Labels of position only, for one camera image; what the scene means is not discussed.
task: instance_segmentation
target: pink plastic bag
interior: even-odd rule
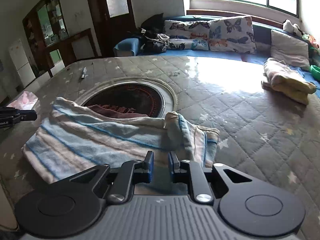
[[[31,110],[38,101],[38,97],[31,92],[24,91],[17,100],[11,102],[8,107],[15,107],[20,110]]]

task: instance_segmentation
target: window sill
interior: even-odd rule
[[[203,15],[204,13],[207,13],[207,15],[213,15],[213,13],[215,13],[215,16],[223,17],[251,15],[252,17],[255,17],[255,22],[268,25],[273,23],[271,25],[278,28],[286,19],[289,19],[293,24],[297,23],[298,25],[301,25],[301,20],[299,18],[261,5],[233,0],[190,0],[190,8],[187,11],[187,14]]]

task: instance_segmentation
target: black bag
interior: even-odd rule
[[[143,50],[151,53],[163,53],[167,51],[167,45],[159,41],[147,40],[144,44]]]
[[[163,13],[151,16],[141,24],[141,28],[155,33],[162,33],[164,26]]]

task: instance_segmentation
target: blue sofa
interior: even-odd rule
[[[166,17],[164,20],[177,20],[177,21],[210,21],[213,19],[218,19],[221,17],[214,16],[199,16],[199,15],[187,15],[187,16],[175,16]],[[246,61],[251,63],[256,63],[263,65],[263,63],[270,57],[270,47],[271,47],[271,30],[277,30],[284,32],[283,30],[272,27],[265,24],[260,24],[253,22],[253,32],[254,38],[257,44],[257,54],[239,54],[236,52],[219,52],[219,51],[203,51],[203,50],[167,50],[167,52],[157,54],[161,56],[192,56],[192,57],[215,57],[215,58],[225,58],[239,61]],[[150,53],[143,53],[140,51],[141,43],[137,38],[129,38],[121,41],[114,47],[114,53],[116,57],[124,56],[141,56],[141,55],[153,55]]]

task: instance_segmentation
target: metal screw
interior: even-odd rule
[[[207,203],[212,200],[212,197],[208,194],[199,194],[196,196],[196,200],[199,202]]]
[[[121,202],[124,200],[124,196],[122,196],[121,194],[111,194],[109,195],[108,199],[113,202]]]

